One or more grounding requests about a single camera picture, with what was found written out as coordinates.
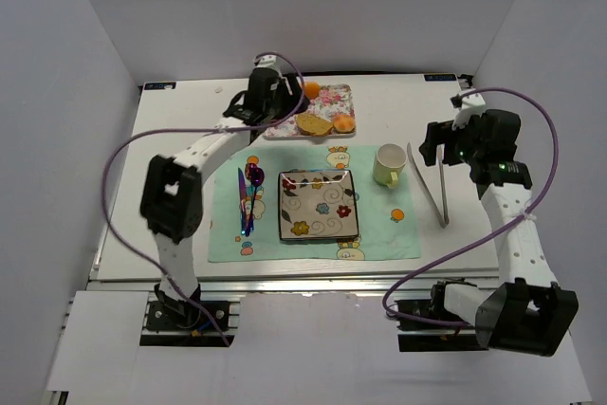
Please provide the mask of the orange glossy bread roll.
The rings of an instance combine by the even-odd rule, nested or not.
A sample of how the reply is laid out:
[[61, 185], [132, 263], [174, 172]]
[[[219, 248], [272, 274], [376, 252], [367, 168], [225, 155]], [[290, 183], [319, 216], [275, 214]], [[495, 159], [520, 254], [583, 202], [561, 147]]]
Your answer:
[[303, 85], [303, 92], [307, 98], [314, 100], [319, 97], [321, 86], [316, 82], [306, 82]]

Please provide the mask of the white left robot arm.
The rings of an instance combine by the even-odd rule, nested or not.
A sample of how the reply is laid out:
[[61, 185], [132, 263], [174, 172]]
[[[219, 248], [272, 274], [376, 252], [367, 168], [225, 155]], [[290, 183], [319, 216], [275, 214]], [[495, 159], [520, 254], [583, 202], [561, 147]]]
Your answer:
[[139, 212], [153, 234], [163, 278], [155, 286], [162, 311], [190, 329], [209, 318], [196, 306], [200, 287], [193, 268], [193, 235], [203, 219], [203, 187], [229, 158], [269, 126], [303, 112], [308, 100], [294, 73], [255, 67], [248, 87], [232, 98], [215, 130], [174, 156], [148, 165]]

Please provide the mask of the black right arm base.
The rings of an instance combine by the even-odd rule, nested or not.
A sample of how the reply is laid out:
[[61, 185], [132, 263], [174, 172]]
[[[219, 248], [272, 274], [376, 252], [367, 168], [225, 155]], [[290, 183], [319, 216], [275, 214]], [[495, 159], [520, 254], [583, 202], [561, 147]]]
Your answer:
[[427, 299], [397, 299], [391, 308], [399, 313], [406, 313], [417, 318], [447, 322], [464, 322], [466, 326], [442, 326], [389, 316], [397, 322], [398, 348], [401, 353], [455, 353], [482, 352], [486, 347], [479, 344], [475, 329], [457, 314], [450, 313], [444, 307], [448, 287], [469, 287], [465, 291], [465, 305], [473, 309], [485, 299], [487, 292], [464, 279], [438, 281]]

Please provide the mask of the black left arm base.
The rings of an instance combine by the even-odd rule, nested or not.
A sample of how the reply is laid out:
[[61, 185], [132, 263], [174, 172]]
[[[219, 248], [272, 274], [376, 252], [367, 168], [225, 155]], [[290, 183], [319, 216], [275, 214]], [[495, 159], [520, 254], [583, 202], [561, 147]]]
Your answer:
[[[226, 300], [201, 303], [213, 316], [228, 343], [232, 343], [239, 316], [239, 304]], [[227, 348], [208, 316], [196, 307], [186, 306], [179, 313], [158, 298], [149, 299], [139, 345], [143, 347], [219, 347]]]

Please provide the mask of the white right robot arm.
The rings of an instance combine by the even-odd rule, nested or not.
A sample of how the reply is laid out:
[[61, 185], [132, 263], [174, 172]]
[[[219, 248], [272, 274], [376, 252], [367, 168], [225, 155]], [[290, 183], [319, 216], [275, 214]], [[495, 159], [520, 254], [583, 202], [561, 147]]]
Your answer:
[[478, 344], [542, 357], [559, 348], [579, 309], [575, 292], [558, 284], [540, 242], [531, 206], [528, 168], [515, 160], [521, 129], [518, 115], [488, 109], [462, 120], [431, 122], [419, 148], [424, 162], [465, 163], [487, 213], [497, 254], [500, 284], [491, 293], [464, 280], [432, 288], [432, 316], [452, 314], [473, 326]]

